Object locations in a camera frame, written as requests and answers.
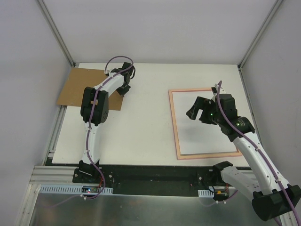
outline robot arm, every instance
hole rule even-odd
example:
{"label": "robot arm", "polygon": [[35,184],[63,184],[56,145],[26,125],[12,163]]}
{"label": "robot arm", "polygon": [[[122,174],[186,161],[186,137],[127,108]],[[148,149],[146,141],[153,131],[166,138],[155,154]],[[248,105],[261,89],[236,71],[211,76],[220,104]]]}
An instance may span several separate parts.
{"label": "robot arm", "polygon": [[[271,162],[261,146],[250,121],[246,117],[238,116],[234,98],[232,95],[226,94],[223,89],[220,89],[221,94],[219,94],[223,112],[220,111],[217,103],[217,90],[218,85],[212,87],[214,94],[212,99],[197,97],[194,105],[188,110],[186,115],[190,119],[195,120],[198,111],[203,110],[199,120],[202,123],[220,126],[222,133],[227,135],[230,142],[233,142],[241,151],[258,182],[255,183],[252,179],[240,173],[227,161],[214,165],[213,169],[217,180],[231,184],[246,196],[252,202],[256,214],[264,221],[291,211],[292,209],[285,198],[281,185],[283,185],[294,206],[297,205],[301,198],[301,189],[298,185],[291,186]],[[222,113],[225,114],[230,123],[240,133],[228,124]],[[257,148],[241,134],[252,140]],[[278,179],[275,179],[272,170],[277,174]]]}
{"label": "robot arm", "polygon": [[121,96],[129,91],[131,88],[129,82],[135,75],[135,68],[130,63],[124,63],[122,68],[113,69],[107,75],[108,77],[99,85],[86,87],[84,90],[80,114],[85,122],[86,148],[76,169],[77,182],[81,179],[91,183],[99,182],[99,173],[91,162],[95,165],[99,163],[100,129],[101,124],[108,118],[109,97],[114,91]]}

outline purple cable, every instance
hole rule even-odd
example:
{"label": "purple cable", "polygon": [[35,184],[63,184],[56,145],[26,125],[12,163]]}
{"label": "purple cable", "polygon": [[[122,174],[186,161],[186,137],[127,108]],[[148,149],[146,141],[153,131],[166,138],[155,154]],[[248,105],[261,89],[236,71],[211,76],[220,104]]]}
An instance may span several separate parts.
{"label": "purple cable", "polygon": [[[232,125],[232,123],[230,122],[230,120],[227,118],[225,112],[223,111],[222,109],[222,105],[221,105],[221,100],[220,100],[220,90],[221,90],[221,86],[222,86],[222,81],[220,81],[218,83],[218,89],[217,89],[217,104],[218,104],[218,107],[222,113],[222,116],[224,117],[225,121],[239,134],[241,135],[242,137],[244,137],[248,142],[250,142],[250,144],[253,145],[253,147],[258,151],[258,153],[261,155],[261,157],[264,159],[264,161],[266,162],[266,164],[268,165],[269,169],[271,170],[274,178],[276,180],[279,179],[277,173],[274,171],[271,163],[269,162],[268,158],[263,154],[263,152],[258,148],[258,146],[250,139],[248,138],[245,134],[243,134],[242,132],[240,132],[234,125]],[[293,214],[295,215],[295,218],[296,218],[296,221],[297,221],[297,224],[298,226],[301,226],[301,220],[299,218],[299,215],[295,209],[295,207],[293,206],[292,204],[292,201],[290,200],[290,198],[288,197],[288,194],[284,188],[284,186],[282,185],[281,181],[278,181],[278,184],[279,184],[279,187],[281,188],[281,190],[283,191],[286,199],[287,199],[287,202],[288,204],[290,205],[290,208],[292,209],[293,211]]]}
{"label": "purple cable", "polygon": [[59,202],[59,203],[57,203],[57,204],[54,204],[54,205],[52,205],[52,206],[44,206],[44,205],[42,205],[41,204],[41,206],[43,206],[44,208],[46,208],[46,209],[51,209],[51,208],[54,208],[54,207],[56,207],[56,206],[59,206],[59,205],[61,205],[61,204],[63,204],[64,202],[67,202],[68,200],[70,200],[70,199],[73,199],[74,197],[80,197],[80,194],[75,194],[75,195],[73,195],[73,196],[70,196],[68,199],[65,199],[64,201],[61,201],[61,202]]}
{"label": "purple cable", "polygon": [[110,63],[113,59],[116,59],[116,58],[126,58],[126,59],[129,59],[129,60],[131,61],[132,65],[129,66],[129,67],[126,69],[126,71],[127,71],[128,69],[130,69],[130,68],[134,65],[133,60],[132,60],[131,58],[127,57],[127,56],[115,56],[115,57],[111,58],[111,59],[107,62],[106,66],[105,66],[105,68],[104,68],[105,71],[107,70],[107,67],[108,67],[109,63]]}
{"label": "purple cable", "polygon": [[[131,67],[134,66],[134,62],[133,62],[133,60],[132,60],[131,58],[129,58],[129,57],[127,57],[127,56],[115,56],[115,57],[111,58],[111,59],[107,62],[106,66],[105,66],[105,70],[107,70],[107,67],[108,67],[109,63],[110,63],[113,59],[118,58],[118,57],[123,57],[123,58],[129,59],[129,60],[131,61],[132,64],[131,64],[128,68],[126,68],[126,69],[124,69],[124,70],[122,70],[122,71],[120,71],[120,72],[114,74],[113,77],[110,77],[108,80],[105,80],[105,82],[104,82],[102,85],[105,85],[108,81],[110,81],[110,80],[111,80],[112,78],[114,78],[115,76],[117,76],[117,75],[119,75],[119,74],[121,74],[121,73],[123,73],[123,72],[126,72],[127,70],[129,70]],[[99,90],[100,90],[101,88],[102,88],[102,86],[99,86],[98,89],[97,89],[96,92],[95,92],[95,96],[94,96],[94,100],[93,100],[93,105],[92,105],[92,109],[91,109],[91,114],[90,114],[90,118],[89,118],[89,129],[91,128],[91,121],[92,121],[92,117],[93,117],[93,113],[94,113],[94,109],[95,109],[97,94],[98,94],[98,92],[99,92]]]}
{"label": "purple cable", "polygon": [[[112,59],[110,59],[110,60],[108,61],[108,63],[107,63],[106,66],[105,66],[105,70],[107,70],[108,64],[109,64],[113,59],[118,58],[118,57],[127,58],[127,59],[129,59],[129,60],[131,61],[132,64],[131,64],[128,68],[126,68],[126,69],[124,69],[124,70],[121,70],[120,72],[117,72],[116,74],[114,74],[113,77],[109,77],[108,79],[106,79],[106,80],[102,83],[102,85],[99,86],[98,89],[96,90],[95,96],[94,96],[94,100],[93,100],[92,109],[91,109],[91,114],[90,114],[90,117],[89,117],[89,129],[91,129],[91,121],[92,121],[92,117],[93,117],[93,113],[94,113],[94,109],[95,109],[95,104],[96,104],[96,99],[97,99],[97,94],[98,94],[99,90],[100,90],[106,83],[108,83],[111,79],[113,79],[114,77],[116,77],[117,75],[119,75],[119,74],[121,74],[121,73],[123,73],[123,72],[126,72],[126,71],[129,70],[131,67],[133,67],[133,65],[134,65],[133,60],[132,60],[131,58],[127,57],[127,56],[115,56],[115,57],[113,57]],[[97,169],[97,171],[100,173],[100,175],[101,175],[102,178],[103,178],[103,187],[102,187],[102,189],[101,189],[96,195],[94,195],[94,196],[92,196],[92,197],[87,197],[88,199],[93,199],[93,198],[96,198],[97,196],[99,196],[99,194],[105,189],[105,179],[104,179],[104,175],[103,175],[102,171],[95,165],[95,163],[92,161],[91,156],[90,156],[90,154],[89,154],[89,147],[88,147],[88,144],[89,144],[89,136],[90,136],[90,130],[88,130],[87,138],[86,138],[86,150],[87,150],[87,156],[88,156],[88,159],[90,160],[91,164]]]}
{"label": "purple cable", "polygon": [[236,191],[233,193],[233,195],[231,195],[228,199],[226,199],[226,201],[232,199],[236,194],[238,194],[238,190],[236,190]]}

